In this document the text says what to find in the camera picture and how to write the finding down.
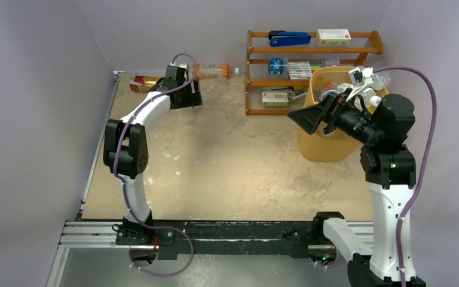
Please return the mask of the yellow plastic bin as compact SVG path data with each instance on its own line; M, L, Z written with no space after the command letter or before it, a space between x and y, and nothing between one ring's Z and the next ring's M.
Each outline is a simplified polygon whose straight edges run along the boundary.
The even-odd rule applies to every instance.
M337 91L352 88L349 71L351 66L331 66L316 70L309 82L309 87L303 107L318 103L325 87L332 87ZM298 129L298 144L301 154L310 161L334 162L347 158L361 143L349 137L340 130L324 134L326 126L321 122L317 130L308 135L301 128Z

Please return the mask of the white label bottle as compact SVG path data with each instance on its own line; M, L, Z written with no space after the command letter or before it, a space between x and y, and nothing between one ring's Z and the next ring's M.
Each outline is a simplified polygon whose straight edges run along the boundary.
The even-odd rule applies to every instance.
M373 111L381 102L381 97L372 88L366 88L360 95L363 98L365 107L369 111Z

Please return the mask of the green label bottle green cap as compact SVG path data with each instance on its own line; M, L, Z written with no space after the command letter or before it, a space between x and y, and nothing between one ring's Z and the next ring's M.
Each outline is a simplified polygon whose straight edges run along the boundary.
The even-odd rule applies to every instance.
M374 72L372 75L371 88L380 91L391 83L391 76L388 71Z

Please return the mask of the red label bottle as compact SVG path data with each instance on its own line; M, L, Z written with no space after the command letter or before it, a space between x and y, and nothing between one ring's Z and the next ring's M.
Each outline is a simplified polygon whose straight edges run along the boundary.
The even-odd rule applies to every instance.
M327 83L323 87L321 95L320 95L320 101L322 101L325 98L325 96L329 93L338 93L338 88L335 83Z

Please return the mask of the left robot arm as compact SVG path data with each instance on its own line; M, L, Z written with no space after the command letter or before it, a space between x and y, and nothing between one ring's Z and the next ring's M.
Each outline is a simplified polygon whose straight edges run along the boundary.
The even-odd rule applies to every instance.
M117 225L117 244L153 242L155 227L146 201L143 173L149 152L146 131L166 112L202 105L199 82L187 65L170 64L145 99L119 120L108 120L103 138L103 162L119 180L125 212Z

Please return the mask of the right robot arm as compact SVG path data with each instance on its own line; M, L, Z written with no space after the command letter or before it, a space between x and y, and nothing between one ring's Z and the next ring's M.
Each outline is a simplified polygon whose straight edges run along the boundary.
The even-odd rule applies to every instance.
M416 161L405 145L415 123L414 105L387 94L374 112L359 109L354 98L329 93L317 104L289 113L309 135L317 129L341 131L360 142L360 164L372 198L373 243L367 245L338 215L317 215L313 239L330 241L347 264L351 286L425 286L410 248L409 210L417 190Z

